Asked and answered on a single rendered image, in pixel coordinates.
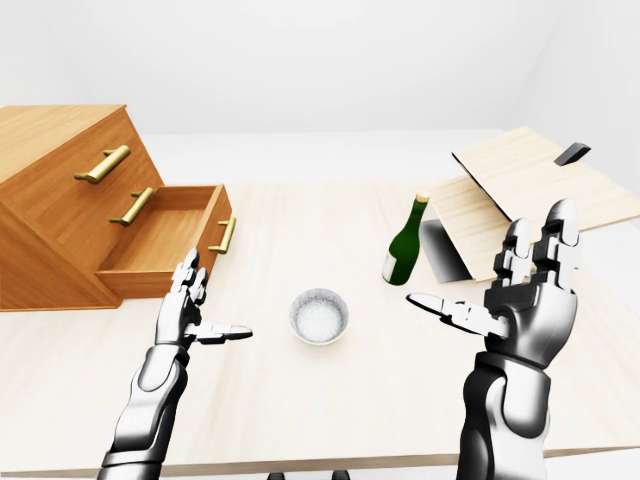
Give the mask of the silver robot right hand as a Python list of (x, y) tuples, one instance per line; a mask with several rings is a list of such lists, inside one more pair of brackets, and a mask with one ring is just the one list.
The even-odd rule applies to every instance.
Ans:
[(566, 344), (577, 312), (578, 298), (571, 287), (579, 263), (576, 202), (557, 201), (541, 238), (530, 240), (527, 219), (510, 225), (494, 260), (497, 278), (481, 306), (427, 293), (411, 293), (407, 300), (447, 325), (484, 336), (488, 351), (543, 370)]

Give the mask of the silver robot left hand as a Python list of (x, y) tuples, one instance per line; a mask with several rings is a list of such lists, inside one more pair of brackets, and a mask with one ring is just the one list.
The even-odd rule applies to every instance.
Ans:
[(197, 341), (203, 345), (242, 340), (253, 331), (242, 325), (207, 323), (200, 307), (206, 300), (208, 271), (198, 267), (200, 255), (192, 248), (176, 267), (169, 292), (165, 295), (156, 324), (155, 344), (171, 344), (188, 350)]

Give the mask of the open wooden drawer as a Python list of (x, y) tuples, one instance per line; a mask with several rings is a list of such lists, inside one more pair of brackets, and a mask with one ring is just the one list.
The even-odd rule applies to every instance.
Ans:
[(211, 248), (221, 244), (231, 214), (222, 184), (161, 187), (124, 229), (96, 275), (123, 299), (162, 297), (192, 248), (199, 251), (199, 265), (213, 269), (217, 253)]

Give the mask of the wooden cabinet with drawers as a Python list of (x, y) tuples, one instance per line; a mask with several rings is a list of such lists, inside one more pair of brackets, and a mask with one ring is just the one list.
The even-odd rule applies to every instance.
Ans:
[(125, 299), (97, 277), (97, 270), (81, 270), (57, 242), (23, 219), (19, 208), (0, 200), (0, 310), (117, 307)]

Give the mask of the pale wooden slat tray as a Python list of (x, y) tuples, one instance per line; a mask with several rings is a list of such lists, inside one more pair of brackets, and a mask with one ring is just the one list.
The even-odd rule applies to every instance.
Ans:
[(563, 198), (576, 201), (581, 231), (640, 216), (639, 197), (582, 161), (556, 164), (562, 153), (528, 127), (452, 153), (465, 174), (432, 188), (430, 204), (474, 280), (495, 277), (494, 256), (512, 221), (528, 219), (537, 240)]

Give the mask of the small white speckled bowl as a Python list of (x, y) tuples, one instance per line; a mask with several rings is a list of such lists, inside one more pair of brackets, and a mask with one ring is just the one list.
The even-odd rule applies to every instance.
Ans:
[(345, 333), (349, 322), (346, 302), (337, 293), (314, 288), (293, 301), (289, 322), (296, 337), (314, 346), (329, 345)]

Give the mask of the green wine bottle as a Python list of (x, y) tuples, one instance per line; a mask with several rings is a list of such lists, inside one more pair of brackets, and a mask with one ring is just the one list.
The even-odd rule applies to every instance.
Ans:
[(393, 238), (388, 248), (382, 277), (391, 285), (403, 285), (411, 276), (420, 250), (419, 227), (429, 200), (428, 191), (417, 192), (404, 227)]

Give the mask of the small black block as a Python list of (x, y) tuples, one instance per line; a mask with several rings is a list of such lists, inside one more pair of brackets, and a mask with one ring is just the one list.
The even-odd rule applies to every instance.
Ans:
[(574, 142), (554, 160), (554, 163), (558, 166), (566, 166), (575, 163), (584, 157), (590, 150), (591, 148), (588, 145)]

